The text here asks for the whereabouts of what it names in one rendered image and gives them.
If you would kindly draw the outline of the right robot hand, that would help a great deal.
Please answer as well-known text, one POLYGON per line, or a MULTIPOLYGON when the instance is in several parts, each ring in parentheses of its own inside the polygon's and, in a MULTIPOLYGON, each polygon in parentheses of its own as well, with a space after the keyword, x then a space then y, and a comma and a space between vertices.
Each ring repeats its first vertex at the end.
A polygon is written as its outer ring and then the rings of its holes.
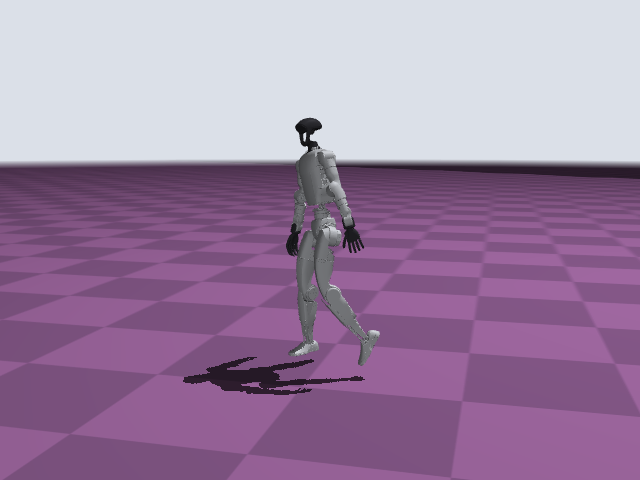
POLYGON ((292 234, 289 236, 289 239, 287 240, 287 243, 286 243, 288 254, 294 257, 295 255, 297 255, 296 252, 298 253, 298 234, 301 233, 301 231, 296 231, 296 227, 297 227, 296 224, 293 223, 291 227, 292 234))

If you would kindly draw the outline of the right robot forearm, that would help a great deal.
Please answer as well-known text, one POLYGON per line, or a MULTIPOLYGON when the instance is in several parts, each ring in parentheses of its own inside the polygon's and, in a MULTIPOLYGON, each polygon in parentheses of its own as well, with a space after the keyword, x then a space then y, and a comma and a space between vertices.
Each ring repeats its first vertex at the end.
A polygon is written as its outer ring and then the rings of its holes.
POLYGON ((297 200, 295 200, 295 212, 293 217, 293 223, 295 223, 297 226, 296 231, 302 230, 306 206, 307 205, 305 203, 299 203, 297 200))

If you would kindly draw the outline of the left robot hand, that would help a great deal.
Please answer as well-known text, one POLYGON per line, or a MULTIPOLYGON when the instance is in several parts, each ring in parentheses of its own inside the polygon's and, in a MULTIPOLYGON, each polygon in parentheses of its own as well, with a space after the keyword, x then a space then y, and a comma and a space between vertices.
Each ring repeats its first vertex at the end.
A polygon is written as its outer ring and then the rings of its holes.
POLYGON ((364 246, 363 246, 363 243, 362 243, 362 241, 360 239, 359 233, 357 232, 357 230, 354 229, 354 227, 355 227, 354 219, 353 219, 352 216, 351 216, 351 218, 352 218, 352 221, 353 221, 353 225, 347 226, 347 227, 345 226, 344 221, 342 219, 343 227, 346 230, 346 232, 344 233, 345 237, 344 237, 344 240, 343 240, 343 248, 345 248, 346 239, 347 239, 350 253, 352 253, 351 243, 352 243, 353 250, 356 253, 357 251, 356 251, 354 242, 356 243, 357 249, 360 251, 360 247, 359 247, 357 239, 359 240, 359 243, 360 243, 361 247, 364 248, 364 246))

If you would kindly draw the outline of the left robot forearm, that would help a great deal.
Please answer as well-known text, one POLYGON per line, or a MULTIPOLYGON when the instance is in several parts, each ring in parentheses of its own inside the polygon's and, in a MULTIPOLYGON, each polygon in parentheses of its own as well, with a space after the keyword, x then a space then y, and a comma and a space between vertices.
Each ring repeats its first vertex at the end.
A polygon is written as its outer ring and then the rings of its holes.
POLYGON ((340 215, 343 217, 345 226, 347 227, 353 225, 351 210, 348 207, 349 204, 347 203, 347 197, 344 190, 337 182, 332 182, 330 184, 330 190, 335 195, 333 201, 334 203, 336 203, 338 210, 340 210, 340 215))

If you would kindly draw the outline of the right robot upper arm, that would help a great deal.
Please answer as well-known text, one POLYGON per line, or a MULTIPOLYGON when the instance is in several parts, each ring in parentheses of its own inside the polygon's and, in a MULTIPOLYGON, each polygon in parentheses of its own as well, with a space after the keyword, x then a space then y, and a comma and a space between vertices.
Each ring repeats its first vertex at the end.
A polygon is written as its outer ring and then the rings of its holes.
POLYGON ((294 199, 297 200, 299 203, 305 203, 306 199, 305 199, 303 186, 302 186, 302 182, 301 182, 301 178, 300 178, 300 174, 299 174, 299 160, 296 161, 296 165, 295 166, 296 166, 296 171, 297 171, 297 183, 298 183, 300 189, 297 190, 294 193, 294 199))

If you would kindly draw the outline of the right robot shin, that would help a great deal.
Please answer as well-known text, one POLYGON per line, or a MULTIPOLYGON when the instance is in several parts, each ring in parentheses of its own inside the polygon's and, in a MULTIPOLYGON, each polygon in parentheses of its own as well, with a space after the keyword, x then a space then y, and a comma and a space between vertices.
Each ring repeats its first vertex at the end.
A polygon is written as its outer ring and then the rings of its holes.
POLYGON ((298 312, 302 325, 303 342, 305 342, 306 338, 305 343, 311 345, 313 343, 313 326, 316 319, 317 302, 304 300, 302 292, 298 291, 298 312))

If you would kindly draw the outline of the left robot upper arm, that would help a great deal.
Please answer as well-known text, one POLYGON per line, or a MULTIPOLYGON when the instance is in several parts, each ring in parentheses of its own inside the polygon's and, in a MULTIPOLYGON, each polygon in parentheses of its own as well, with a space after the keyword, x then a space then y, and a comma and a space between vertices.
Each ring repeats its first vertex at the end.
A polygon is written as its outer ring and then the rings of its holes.
MULTIPOLYGON (((330 184, 332 182, 337 182, 341 186, 339 174, 338 174, 336 163, 335 163, 336 158, 335 158, 334 152, 320 151, 320 152, 317 152, 317 155, 318 155, 318 162, 323 166, 326 177, 330 181, 330 184)), ((335 195, 330 190, 330 184, 326 188, 326 193, 328 196, 334 197, 335 195)))

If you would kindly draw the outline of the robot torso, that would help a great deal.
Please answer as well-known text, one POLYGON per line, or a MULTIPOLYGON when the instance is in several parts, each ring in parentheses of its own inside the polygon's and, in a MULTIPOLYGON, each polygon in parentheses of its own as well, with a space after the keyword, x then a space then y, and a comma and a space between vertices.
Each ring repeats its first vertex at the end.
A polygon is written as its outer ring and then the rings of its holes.
POLYGON ((321 147, 318 149, 318 147, 320 146, 311 148, 313 151, 307 154, 305 152, 299 160, 299 174, 307 204, 309 206, 319 205, 319 208, 312 209, 315 219, 311 222, 311 230, 316 240, 319 231, 324 229, 325 225, 336 228, 335 219, 331 218, 330 210, 325 207, 325 204, 334 202, 334 197, 330 197, 326 193, 330 181, 326 177, 323 166, 318 162, 317 155, 317 152, 327 150, 321 149, 321 147))

